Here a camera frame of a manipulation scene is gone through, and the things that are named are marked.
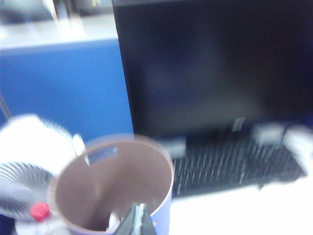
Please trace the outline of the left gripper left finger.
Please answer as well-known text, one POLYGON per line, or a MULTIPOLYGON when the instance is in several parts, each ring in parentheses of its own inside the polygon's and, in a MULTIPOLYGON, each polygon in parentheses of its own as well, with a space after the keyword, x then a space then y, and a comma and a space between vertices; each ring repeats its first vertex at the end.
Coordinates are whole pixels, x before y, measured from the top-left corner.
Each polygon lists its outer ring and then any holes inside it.
POLYGON ((121 220, 119 226, 113 233, 114 235, 131 235, 134 230, 134 222, 136 216, 136 210, 139 205, 132 204, 131 208, 125 214, 124 218, 121 220))

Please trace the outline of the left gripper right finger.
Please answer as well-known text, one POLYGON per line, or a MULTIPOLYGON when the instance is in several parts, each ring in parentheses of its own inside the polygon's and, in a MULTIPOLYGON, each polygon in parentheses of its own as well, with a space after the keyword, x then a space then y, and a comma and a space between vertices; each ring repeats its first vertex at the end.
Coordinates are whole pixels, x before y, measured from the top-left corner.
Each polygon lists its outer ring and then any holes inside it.
POLYGON ((153 222, 150 217, 150 213, 147 205, 142 204, 142 216, 141 216, 141 234, 142 235, 156 235, 156 231, 153 222))

